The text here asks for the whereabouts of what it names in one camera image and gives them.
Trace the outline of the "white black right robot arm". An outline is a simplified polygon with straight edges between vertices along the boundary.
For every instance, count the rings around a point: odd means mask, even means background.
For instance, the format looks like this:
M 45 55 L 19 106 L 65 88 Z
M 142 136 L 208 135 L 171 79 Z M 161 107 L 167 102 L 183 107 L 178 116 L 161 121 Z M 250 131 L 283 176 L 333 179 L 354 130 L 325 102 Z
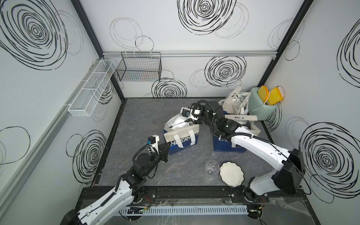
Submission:
M 283 191 L 295 195 L 305 174 L 302 154 L 272 144 L 247 130 L 238 122 L 227 118 L 218 102 L 199 100 L 189 108 L 182 108 L 181 115 L 194 124 L 205 124 L 220 141 L 228 141 L 254 153 L 273 167 L 273 171 L 253 177 L 243 189 L 244 198 L 255 202 L 264 194 Z

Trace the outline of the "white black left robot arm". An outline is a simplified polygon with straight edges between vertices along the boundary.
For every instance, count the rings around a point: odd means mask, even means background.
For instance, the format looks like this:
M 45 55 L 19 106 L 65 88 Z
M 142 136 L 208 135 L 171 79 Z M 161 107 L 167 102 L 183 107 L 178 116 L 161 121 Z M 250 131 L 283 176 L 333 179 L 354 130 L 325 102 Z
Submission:
M 146 177 L 163 161 L 168 161 L 171 143 L 149 141 L 132 158 L 132 167 L 121 175 L 116 185 L 97 201 L 80 211 L 70 210 L 62 225 L 103 225 L 120 210 L 142 196 Z

